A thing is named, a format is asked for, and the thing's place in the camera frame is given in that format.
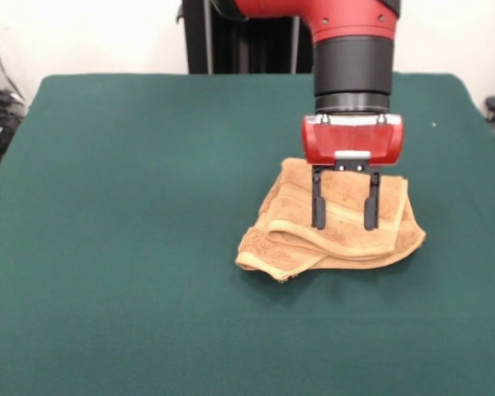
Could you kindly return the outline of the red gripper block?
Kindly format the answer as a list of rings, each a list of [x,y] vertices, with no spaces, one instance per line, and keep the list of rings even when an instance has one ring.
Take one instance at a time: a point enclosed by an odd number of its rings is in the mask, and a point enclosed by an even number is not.
[[[393,166],[403,147],[404,125],[330,125],[302,123],[304,158],[312,167],[312,226],[326,227],[326,201],[322,196],[323,170],[356,170]],[[379,227],[380,171],[370,173],[365,200],[364,227]]]

